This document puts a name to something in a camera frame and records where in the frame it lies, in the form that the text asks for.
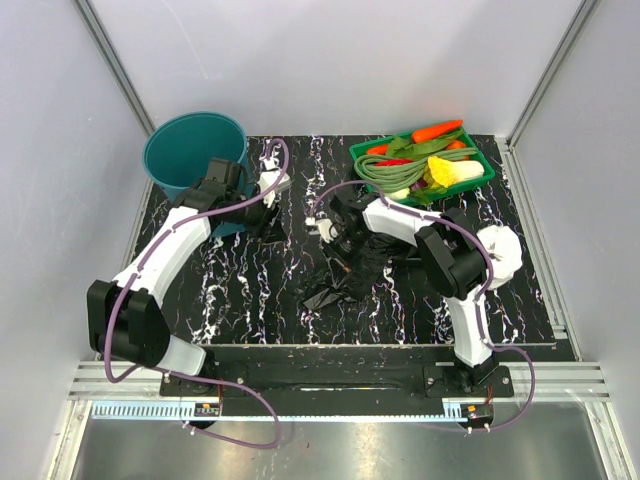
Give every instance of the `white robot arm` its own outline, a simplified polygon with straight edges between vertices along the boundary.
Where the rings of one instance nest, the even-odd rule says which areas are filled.
[[[384,233],[413,245],[418,249],[427,271],[427,279],[445,297],[455,337],[455,355],[472,376],[481,380],[486,376],[483,367],[492,357],[492,351],[483,342],[476,318],[476,296],[486,280],[486,264],[473,245],[461,235],[419,215],[391,209],[373,195],[360,200],[336,195],[331,208],[341,217],[336,224],[328,219],[307,219],[307,225],[316,227],[324,242],[324,252],[330,262],[337,263],[346,272],[340,287],[358,298],[359,286],[370,288],[369,282],[357,276],[359,248],[371,233]],[[444,217],[471,230],[462,212],[451,209],[445,213],[429,212],[433,217]],[[481,230],[478,238],[489,251],[496,276],[490,289],[499,287],[513,277],[522,266],[522,250],[517,235],[508,227],[491,226]],[[481,323],[487,331],[485,297],[478,300]]]
[[[263,160],[264,171],[258,186],[265,191],[275,184],[281,170],[269,159]],[[164,225],[140,255],[112,282],[96,280],[87,292],[89,343],[103,352],[107,324],[114,303],[132,275],[123,307],[118,312],[112,340],[114,356],[147,368],[161,368],[186,375],[211,376],[206,368],[207,353],[201,347],[172,335],[161,312],[164,296],[174,278],[196,248],[207,241],[222,222],[241,224],[269,241],[279,224],[276,194],[291,184],[284,174],[277,187],[262,201],[217,216],[192,219],[213,209],[232,207],[241,200],[235,190],[241,167],[225,160],[212,159],[205,178],[185,190],[175,201]]]

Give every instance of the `green tray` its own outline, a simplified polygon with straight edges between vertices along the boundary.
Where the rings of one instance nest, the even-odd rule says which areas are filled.
[[[413,132],[406,132],[406,133],[401,133],[399,135],[394,135],[394,136],[409,138],[411,137],[412,133]],[[391,142],[391,139],[394,136],[377,138],[375,140],[370,140],[368,142],[358,143],[356,145],[351,146],[351,148],[349,148],[349,152],[351,153],[351,158],[355,162],[359,157],[367,153],[367,150],[369,150],[372,147],[377,147],[379,145],[386,145],[387,143]],[[484,175],[480,178],[476,178],[475,180],[467,180],[466,182],[460,182],[450,187],[446,193],[434,193],[433,195],[429,196],[429,198],[431,198],[432,201],[440,200],[441,198],[452,197],[453,195],[457,195],[458,193],[466,192],[468,190],[473,190],[476,187],[482,187],[487,183],[489,183],[489,181],[496,176],[496,171],[491,167],[491,165],[489,165],[489,162],[487,162],[487,159],[484,158],[484,155],[482,154],[482,152],[478,150],[478,147],[476,147],[475,143],[473,143],[473,140],[471,140],[471,137],[465,131],[464,128],[462,129],[462,135],[458,137],[458,140],[464,142],[468,147],[473,147],[476,149],[476,153],[474,153],[473,155],[470,155],[469,160],[477,160],[478,162],[480,162],[484,167]],[[373,190],[373,187],[367,187],[367,188],[370,192]],[[400,200],[398,203],[407,205],[409,207],[422,205],[422,203],[420,203],[417,200],[414,200],[413,198],[404,198]]]

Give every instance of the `teal bucket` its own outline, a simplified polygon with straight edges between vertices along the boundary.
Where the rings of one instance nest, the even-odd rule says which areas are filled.
[[[240,163],[248,172],[244,130],[219,113],[188,113],[169,120],[153,132],[144,147],[144,168],[173,202],[180,192],[206,175],[213,157]],[[238,187],[243,188],[246,179],[242,177],[240,182]],[[242,225],[224,223],[212,235],[224,237],[241,231],[244,231]]]

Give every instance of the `carrot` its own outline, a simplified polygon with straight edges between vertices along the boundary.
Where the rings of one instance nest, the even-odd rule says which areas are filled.
[[[387,153],[388,145],[378,145],[367,150],[367,155],[384,155]]]
[[[449,145],[447,145],[446,150],[458,150],[459,148],[467,148],[467,146],[461,140],[454,140]],[[463,157],[462,160],[469,160],[469,155]]]
[[[431,127],[423,128],[422,130],[416,130],[411,135],[414,143],[423,143],[429,140],[433,140],[440,135],[452,132],[456,128],[462,126],[462,120],[454,120],[452,122],[441,123],[440,125],[433,125]]]

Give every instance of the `black marble mat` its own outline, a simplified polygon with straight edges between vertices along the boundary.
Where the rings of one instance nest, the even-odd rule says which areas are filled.
[[[444,301],[416,267],[387,267],[362,302],[339,303],[320,312],[299,304],[295,287],[324,264],[320,239],[304,219],[327,186],[351,178],[349,146],[373,137],[287,137],[290,190],[282,194],[282,224],[288,241],[259,246],[247,234],[203,244],[169,288],[163,312],[173,332],[194,343],[450,343]],[[508,225],[520,236],[524,266],[497,292],[488,292],[489,330],[494,342],[553,342],[536,272],[516,206],[492,136],[474,135],[496,170],[487,186],[435,203],[434,210],[460,207],[474,227]],[[249,139],[257,165],[263,138]],[[169,205],[153,187],[136,244],[140,252],[164,222]]]

